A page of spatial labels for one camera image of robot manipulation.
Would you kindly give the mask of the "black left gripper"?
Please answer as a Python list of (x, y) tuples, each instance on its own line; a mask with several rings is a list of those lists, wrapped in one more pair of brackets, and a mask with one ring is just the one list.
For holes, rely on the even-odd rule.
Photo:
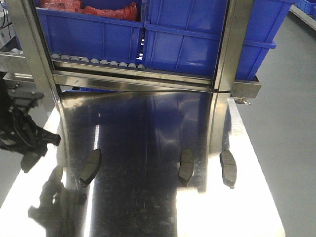
[(47, 144), (58, 146), (61, 136), (39, 127), (28, 113), (22, 112), (8, 94), (0, 76), (0, 148), (23, 154), (21, 169), (28, 173), (45, 156)]

